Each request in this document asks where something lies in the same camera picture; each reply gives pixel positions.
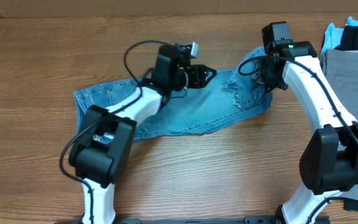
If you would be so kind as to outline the blue denim jeans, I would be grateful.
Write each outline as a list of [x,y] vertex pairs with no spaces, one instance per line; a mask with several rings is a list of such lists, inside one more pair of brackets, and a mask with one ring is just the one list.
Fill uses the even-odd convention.
[[[273,94],[256,84],[250,76],[233,69],[217,70],[217,75],[202,89],[189,89],[184,98],[168,102],[156,115],[148,117],[135,132],[134,142],[159,136],[213,133],[266,112]],[[77,130],[91,105],[115,105],[135,90],[134,80],[97,84],[73,92]]]

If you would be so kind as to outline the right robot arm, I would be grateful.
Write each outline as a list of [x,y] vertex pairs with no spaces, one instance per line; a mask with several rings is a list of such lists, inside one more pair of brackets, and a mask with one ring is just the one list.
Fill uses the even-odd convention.
[[328,223],[319,213],[358,185],[358,121],[329,85],[315,49],[293,41],[286,22],[265,26],[262,39],[266,56],[252,79],[267,93],[291,88],[312,132],[299,162],[301,184],[278,207],[276,222]]

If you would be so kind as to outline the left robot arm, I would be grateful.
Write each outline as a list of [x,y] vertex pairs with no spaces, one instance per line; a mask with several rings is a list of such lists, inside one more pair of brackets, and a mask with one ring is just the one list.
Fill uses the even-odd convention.
[[82,223],[114,223],[114,185],[128,162],[138,125],[166,106],[174,91],[204,88],[216,76],[212,68],[191,64],[199,52],[196,42],[159,44],[155,66],[135,81],[134,92],[114,106],[90,106],[65,148],[75,169],[73,179],[84,190]]

